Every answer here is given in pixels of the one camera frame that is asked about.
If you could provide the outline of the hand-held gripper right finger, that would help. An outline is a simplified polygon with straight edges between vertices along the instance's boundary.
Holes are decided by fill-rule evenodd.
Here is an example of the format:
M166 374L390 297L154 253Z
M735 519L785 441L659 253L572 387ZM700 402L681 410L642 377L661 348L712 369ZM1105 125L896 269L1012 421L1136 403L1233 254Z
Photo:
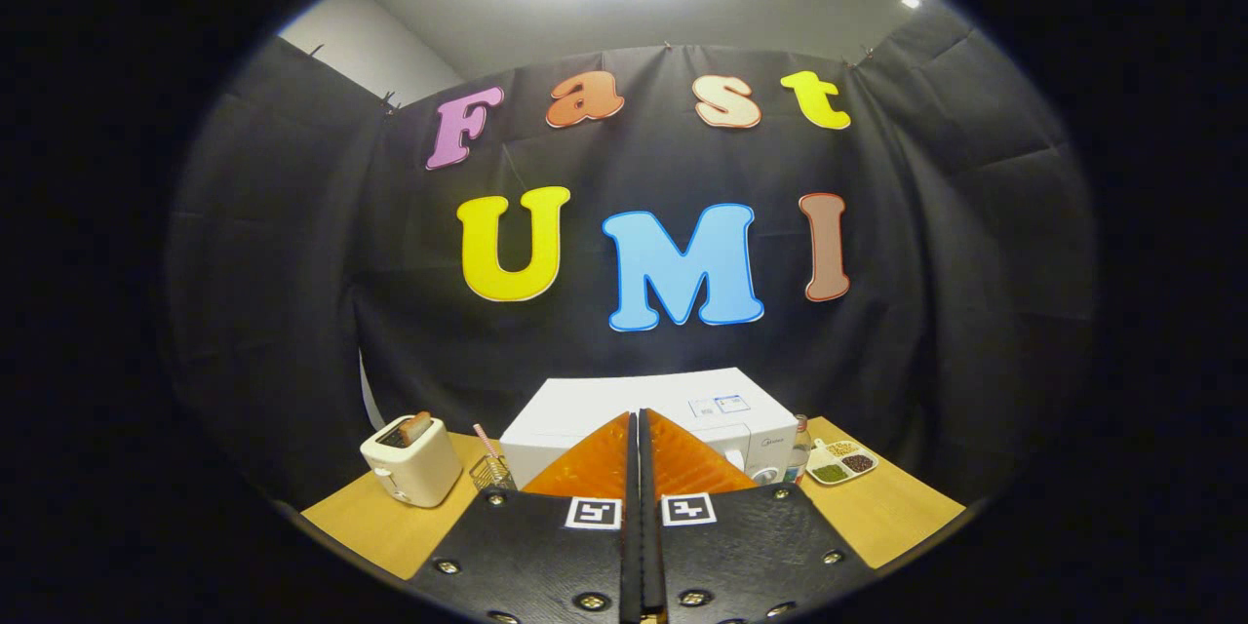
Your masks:
M660 623L790 623L874 583L794 483L753 485L713 448L639 411L639 612Z

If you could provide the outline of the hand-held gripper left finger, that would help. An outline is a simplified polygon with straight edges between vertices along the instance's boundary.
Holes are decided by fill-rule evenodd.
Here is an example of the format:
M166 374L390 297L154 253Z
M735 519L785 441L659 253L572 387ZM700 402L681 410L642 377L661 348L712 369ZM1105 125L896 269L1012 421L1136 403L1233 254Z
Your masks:
M608 421L537 490L480 490L411 588L473 622L641 620L636 426L633 412Z

